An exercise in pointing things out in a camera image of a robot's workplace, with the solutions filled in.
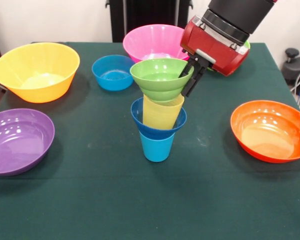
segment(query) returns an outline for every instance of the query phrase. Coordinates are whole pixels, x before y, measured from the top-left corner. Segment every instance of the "dark blue cup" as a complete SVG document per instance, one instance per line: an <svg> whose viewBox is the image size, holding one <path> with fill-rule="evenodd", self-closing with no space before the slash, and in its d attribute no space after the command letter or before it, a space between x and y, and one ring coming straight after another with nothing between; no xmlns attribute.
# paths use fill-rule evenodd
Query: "dark blue cup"
<svg viewBox="0 0 300 240"><path fill-rule="evenodd" d="M130 108L132 118L139 129L140 133L148 139L163 140L171 137L178 131L187 121L187 113L182 107L172 129L162 130L156 129L143 124L143 105L144 98L141 97L135 100Z"/></svg>

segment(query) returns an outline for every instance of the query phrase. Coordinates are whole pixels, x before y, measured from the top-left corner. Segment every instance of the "table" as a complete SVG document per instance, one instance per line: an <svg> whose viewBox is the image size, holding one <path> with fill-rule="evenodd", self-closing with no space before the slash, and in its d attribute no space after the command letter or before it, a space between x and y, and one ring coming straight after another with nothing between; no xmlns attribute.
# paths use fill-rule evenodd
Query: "table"
<svg viewBox="0 0 300 240"><path fill-rule="evenodd" d="M102 56L126 55L122 44L65 44L81 58L66 95L32 104L9 92L0 105L40 110L56 129L42 162L0 177L0 240L300 240L300 160L256 160L230 129L246 101L298 107L265 44L233 75L204 75L161 163L143 156L130 115L138 86L107 92L91 72Z"/></svg>

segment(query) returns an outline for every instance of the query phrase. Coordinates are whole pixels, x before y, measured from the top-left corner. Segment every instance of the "purple bowl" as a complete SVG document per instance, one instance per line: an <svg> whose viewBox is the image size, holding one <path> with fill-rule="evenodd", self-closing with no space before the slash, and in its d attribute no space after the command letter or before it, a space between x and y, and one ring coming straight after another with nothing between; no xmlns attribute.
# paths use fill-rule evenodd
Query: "purple bowl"
<svg viewBox="0 0 300 240"><path fill-rule="evenodd" d="M0 112L0 176L21 174L37 165L55 137L44 113L27 108Z"/></svg>

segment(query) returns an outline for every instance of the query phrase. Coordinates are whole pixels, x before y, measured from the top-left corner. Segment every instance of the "blue cup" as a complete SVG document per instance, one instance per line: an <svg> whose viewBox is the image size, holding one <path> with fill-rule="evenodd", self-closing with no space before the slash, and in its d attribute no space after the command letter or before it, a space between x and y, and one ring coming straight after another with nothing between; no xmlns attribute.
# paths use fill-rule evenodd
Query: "blue cup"
<svg viewBox="0 0 300 240"><path fill-rule="evenodd" d="M130 68L135 64L123 55L109 55L99 58L92 65L92 73L101 88L108 91L124 90L134 82Z"/></svg>
<svg viewBox="0 0 300 240"><path fill-rule="evenodd" d="M159 163L169 157L175 133L168 138L155 140L144 136L140 131L143 154L151 162Z"/></svg>
<svg viewBox="0 0 300 240"><path fill-rule="evenodd" d="M162 140L167 139L172 136L176 131L178 131L187 121L187 113L185 109L182 107L181 111L175 121L175 124L172 129L156 129L143 124L143 105L144 98L141 97L135 100L130 108L132 118L140 131L140 133L146 138L152 140Z"/></svg>

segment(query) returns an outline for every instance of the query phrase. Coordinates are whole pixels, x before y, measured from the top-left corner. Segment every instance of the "plastic cup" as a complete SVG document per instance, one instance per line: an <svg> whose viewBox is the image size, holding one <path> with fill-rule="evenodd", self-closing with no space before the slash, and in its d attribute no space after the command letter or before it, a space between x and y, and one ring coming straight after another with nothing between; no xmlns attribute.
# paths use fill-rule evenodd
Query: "plastic cup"
<svg viewBox="0 0 300 240"><path fill-rule="evenodd" d="M182 107L181 111L176 118L176 122L172 129L161 130L146 126L143 124L143 104L144 98L140 97L139 99L135 100L130 108L132 118L138 128L138 130L144 135L145 137L153 140L162 140L170 137L172 134L177 132L180 128L187 121L187 113L185 109Z"/></svg>
<svg viewBox="0 0 300 240"><path fill-rule="evenodd" d="M179 94L174 100L157 103L144 94L143 124L154 129L172 129L184 101L185 97Z"/></svg>
<svg viewBox="0 0 300 240"><path fill-rule="evenodd" d="M166 160L174 142L175 133L161 140L151 139L139 132L143 154L151 162L159 163Z"/></svg>

